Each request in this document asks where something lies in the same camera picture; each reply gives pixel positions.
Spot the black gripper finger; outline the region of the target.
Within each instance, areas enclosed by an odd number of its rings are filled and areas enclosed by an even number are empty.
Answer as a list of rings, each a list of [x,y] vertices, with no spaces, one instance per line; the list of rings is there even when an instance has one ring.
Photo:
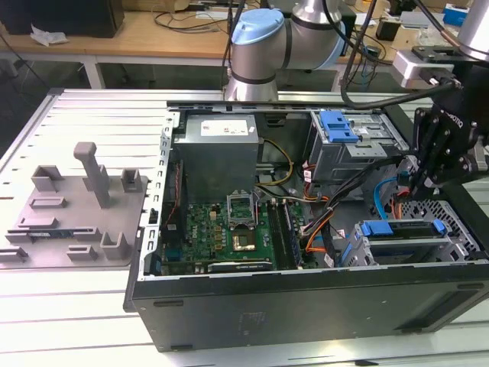
[[[478,163],[472,154],[457,158],[443,158],[436,163],[416,154],[416,171],[413,174],[413,197],[429,198],[435,189],[446,184],[463,184],[478,177]]]
[[[450,131],[442,127],[439,109],[418,108],[415,111],[413,127],[413,153],[416,156],[417,170],[410,179],[411,196],[428,196],[427,180],[433,178],[440,166],[441,151],[450,135]]]

